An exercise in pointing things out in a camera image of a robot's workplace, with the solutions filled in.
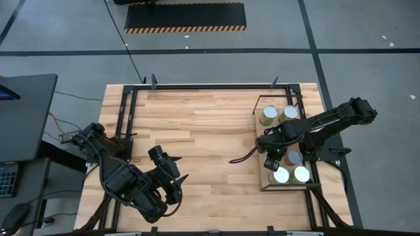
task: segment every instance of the orange and black striped tape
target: orange and black striped tape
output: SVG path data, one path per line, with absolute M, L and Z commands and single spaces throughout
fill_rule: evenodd
M 145 5 L 146 2 L 130 3 L 129 6 Z M 240 2 L 225 2 L 225 3 L 155 3 L 155 5 L 201 5 L 201 4 L 243 4 Z
M 194 26 L 194 27 L 162 27 L 162 28 L 131 28 L 124 33 L 180 33 L 180 32 L 215 32 L 244 31 L 246 26 Z

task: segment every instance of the gray floor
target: gray floor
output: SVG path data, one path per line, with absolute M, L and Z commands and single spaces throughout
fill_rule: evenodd
M 297 0 L 243 2 L 248 25 L 244 32 L 123 36 L 130 49 L 309 48 Z M 0 1 L 0 31 L 17 3 Z M 319 49 L 420 47 L 420 2 L 416 0 L 304 3 Z M 109 4 L 122 31 L 128 8 Z M 123 49 L 101 0 L 26 0 L 0 45 L 0 51 Z M 353 149 L 348 163 L 365 228 L 420 232 L 416 181 L 420 160 L 415 149 L 420 132 L 420 54 L 322 54 L 320 59 L 334 105 L 360 96 L 379 113 L 371 125 L 342 133 L 344 145 Z M 155 73 L 160 83 L 271 82 L 277 76 L 278 82 L 318 82 L 310 54 L 134 55 L 133 60 L 142 76 Z M 0 74 L 37 73 L 57 73 L 57 91 L 89 98 L 101 98 L 106 84 L 139 82 L 126 55 L 0 56 Z M 51 111 L 84 127 L 97 121 L 100 105 L 55 94 Z M 51 120 L 46 131 L 53 136 L 59 133 Z M 44 139 L 59 146 L 48 136 Z M 47 191 L 58 191 L 80 189 L 83 176 L 53 166 L 50 179 Z M 77 211 L 78 196 L 65 197 L 65 201 L 49 201 L 46 214 Z M 36 234 L 70 231 L 74 220 L 61 217 Z

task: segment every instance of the hazard stripe mat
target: hazard stripe mat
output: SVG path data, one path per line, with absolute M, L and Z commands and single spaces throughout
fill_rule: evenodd
M 124 33 L 243 31 L 243 3 L 131 3 Z

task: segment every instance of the jar lid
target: jar lid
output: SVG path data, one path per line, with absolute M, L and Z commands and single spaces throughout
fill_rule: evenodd
M 294 119 L 298 115 L 297 109 L 292 105 L 288 105 L 284 108 L 284 115 L 287 116 L 288 118 Z
M 308 182 L 310 178 L 309 170 L 305 167 L 296 167 L 295 178 L 301 183 Z
M 283 167 L 279 167 L 274 173 L 274 179 L 281 184 L 286 183 L 289 180 L 289 171 Z
M 289 151 L 289 153 L 287 154 L 287 158 L 289 159 L 289 161 L 293 164 L 299 164 L 303 161 L 303 156 L 302 153 L 300 151 Z
M 274 106 L 269 105 L 264 108 L 264 115 L 267 118 L 276 118 L 277 114 L 277 108 Z

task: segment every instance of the wooden table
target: wooden table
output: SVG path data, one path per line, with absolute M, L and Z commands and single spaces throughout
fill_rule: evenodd
M 317 84 L 300 86 L 306 116 L 323 112 Z M 123 85 L 106 87 L 99 122 L 109 137 L 115 134 L 122 90 Z M 140 91 L 133 121 L 133 133 L 138 135 L 133 136 L 132 162 L 143 171 L 154 168 L 147 151 L 160 144 L 169 155 L 183 157 L 177 162 L 178 168 L 181 175 L 190 176 L 182 185 L 184 199 L 174 216 L 149 224 L 137 210 L 122 206 L 118 231 L 150 231 L 152 226 L 159 231 L 266 231 L 267 226 L 275 230 L 310 229 L 303 191 L 260 191 L 257 154 L 240 164 L 228 164 L 254 146 L 252 109 L 259 95 L 278 93 L 276 89 Z M 285 106 L 284 102 L 284 98 L 268 98 L 261 100 L 259 107 Z M 322 162 L 317 166 L 325 198 L 351 224 L 340 172 Z M 103 194 L 98 170 L 94 170 L 83 188 L 75 228 L 89 219 Z M 320 226 L 315 197 L 312 201 Z M 110 207 L 108 227 L 112 211 Z

